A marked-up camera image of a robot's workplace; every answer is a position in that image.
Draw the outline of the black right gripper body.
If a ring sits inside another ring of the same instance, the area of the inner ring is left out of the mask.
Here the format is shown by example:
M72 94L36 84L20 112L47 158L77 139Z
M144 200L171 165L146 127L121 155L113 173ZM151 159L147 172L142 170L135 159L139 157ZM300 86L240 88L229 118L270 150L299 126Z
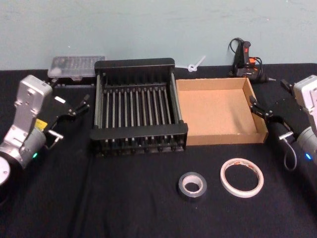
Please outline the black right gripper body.
M302 132L302 110L293 98L283 98L272 105L273 119L270 119L270 129L274 136L278 137L284 133L293 132L295 140Z

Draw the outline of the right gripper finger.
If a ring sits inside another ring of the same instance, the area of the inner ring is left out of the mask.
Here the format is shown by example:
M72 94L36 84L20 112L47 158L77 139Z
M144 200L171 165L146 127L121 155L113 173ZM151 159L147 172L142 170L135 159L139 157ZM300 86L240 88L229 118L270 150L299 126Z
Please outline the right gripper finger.
M249 96L249 100L250 111L253 114L261 117L262 119L264 119L264 121L268 121L269 118L273 117L273 112L265 109L264 106L262 106L253 95Z
M280 81L280 84L287 92L294 92L294 90L293 90L294 85L289 83L287 80L282 79Z

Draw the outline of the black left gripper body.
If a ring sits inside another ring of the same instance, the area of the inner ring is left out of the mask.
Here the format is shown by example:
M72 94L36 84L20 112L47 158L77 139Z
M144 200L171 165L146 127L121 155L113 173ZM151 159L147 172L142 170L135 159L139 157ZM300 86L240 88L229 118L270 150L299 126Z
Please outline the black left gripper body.
M52 149L64 136L54 131L54 127L64 121L57 119L57 108L66 101L59 96L55 96L49 101L49 104L43 108L35 121L35 128L38 129L46 138L44 147L47 150Z

